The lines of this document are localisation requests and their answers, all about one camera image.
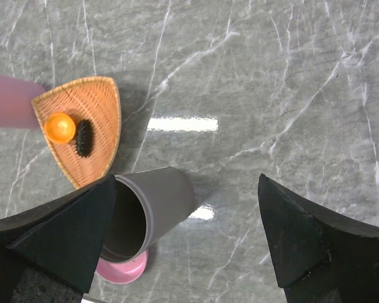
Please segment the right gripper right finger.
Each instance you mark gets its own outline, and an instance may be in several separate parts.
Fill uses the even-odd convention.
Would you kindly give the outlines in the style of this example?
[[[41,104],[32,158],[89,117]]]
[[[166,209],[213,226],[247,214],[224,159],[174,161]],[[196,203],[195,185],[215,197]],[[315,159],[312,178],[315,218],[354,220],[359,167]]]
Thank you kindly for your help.
[[[288,302],[379,302],[379,227],[265,175],[258,200],[277,284]]]

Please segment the orange egg yolk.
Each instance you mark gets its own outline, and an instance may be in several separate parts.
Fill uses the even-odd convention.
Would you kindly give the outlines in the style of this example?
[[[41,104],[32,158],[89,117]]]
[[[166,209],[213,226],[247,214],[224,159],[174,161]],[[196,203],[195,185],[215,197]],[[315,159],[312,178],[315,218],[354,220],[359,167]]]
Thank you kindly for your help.
[[[69,143],[76,133],[74,120],[64,112],[53,113],[44,123],[44,134],[47,139],[55,144]]]

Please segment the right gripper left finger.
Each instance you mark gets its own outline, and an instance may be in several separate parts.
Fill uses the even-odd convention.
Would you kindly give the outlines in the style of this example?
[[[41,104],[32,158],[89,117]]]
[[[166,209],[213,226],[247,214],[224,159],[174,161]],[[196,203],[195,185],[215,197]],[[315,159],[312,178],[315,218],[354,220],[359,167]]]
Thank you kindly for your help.
[[[109,230],[116,178],[0,219],[0,302],[81,302]]]

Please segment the pink round lid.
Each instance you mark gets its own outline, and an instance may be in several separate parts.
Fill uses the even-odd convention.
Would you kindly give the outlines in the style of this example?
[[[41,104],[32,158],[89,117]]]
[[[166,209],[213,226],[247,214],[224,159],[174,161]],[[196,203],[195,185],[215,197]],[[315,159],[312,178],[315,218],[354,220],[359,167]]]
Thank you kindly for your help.
[[[137,279],[145,271],[148,261],[148,251],[125,263],[111,263],[99,259],[96,272],[104,280],[115,284],[128,284]]]

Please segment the black sea cucumber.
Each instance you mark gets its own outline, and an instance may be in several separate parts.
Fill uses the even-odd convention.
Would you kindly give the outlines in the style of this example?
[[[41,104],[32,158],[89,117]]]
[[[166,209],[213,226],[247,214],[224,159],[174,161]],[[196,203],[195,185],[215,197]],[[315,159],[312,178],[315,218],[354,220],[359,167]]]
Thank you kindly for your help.
[[[92,151],[93,131],[88,119],[81,120],[76,127],[75,152],[80,157],[88,157]]]

